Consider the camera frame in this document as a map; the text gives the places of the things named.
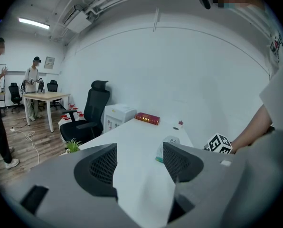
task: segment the black pants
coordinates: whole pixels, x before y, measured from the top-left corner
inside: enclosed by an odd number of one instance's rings
[[[2,122],[1,111],[0,111],[0,155],[6,163],[12,162],[12,156],[9,152],[9,143],[7,139],[7,134],[4,129]]]

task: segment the green plant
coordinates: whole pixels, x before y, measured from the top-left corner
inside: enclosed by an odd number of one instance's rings
[[[66,142],[66,147],[70,150],[70,153],[79,151],[79,146],[81,142],[78,142],[74,139]]]

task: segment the ceiling light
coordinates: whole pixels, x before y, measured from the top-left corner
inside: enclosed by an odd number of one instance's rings
[[[42,27],[44,29],[49,29],[50,28],[49,25],[46,25],[46,24],[43,24],[43,23],[39,23],[39,22],[35,22],[35,21],[29,20],[29,19],[19,18],[19,22],[30,24],[30,25],[39,26],[39,27]]]

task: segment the white desk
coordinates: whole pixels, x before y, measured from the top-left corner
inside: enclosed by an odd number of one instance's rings
[[[47,103],[47,117],[48,117],[48,123],[50,125],[51,132],[54,131],[53,124],[52,124],[52,116],[51,116],[51,105],[50,102],[54,100],[58,100],[60,98],[69,97],[71,94],[64,94],[64,93],[58,93],[58,92],[47,92],[47,93],[29,93],[23,95],[23,103],[24,103],[24,109],[26,111],[26,118],[27,123],[30,126],[29,117],[28,117],[28,104],[27,99],[32,100],[38,100],[38,101],[45,101]]]
[[[159,228],[167,224],[175,184],[164,164],[155,160],[156,151],[169,135],[180,144],[192,143],[184,129],[174,130],[132,119],[125,124],[81,145],[81,150],[117,143],[118,164],[113,176],[118,204],[141,227]]]

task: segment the shoe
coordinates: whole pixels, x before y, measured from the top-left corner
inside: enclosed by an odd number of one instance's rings
[[[19,159],[12,159],[12,162],[10,164],[4,163],[6,169],[11,169],[12,167],[15,167],[19,164]]]

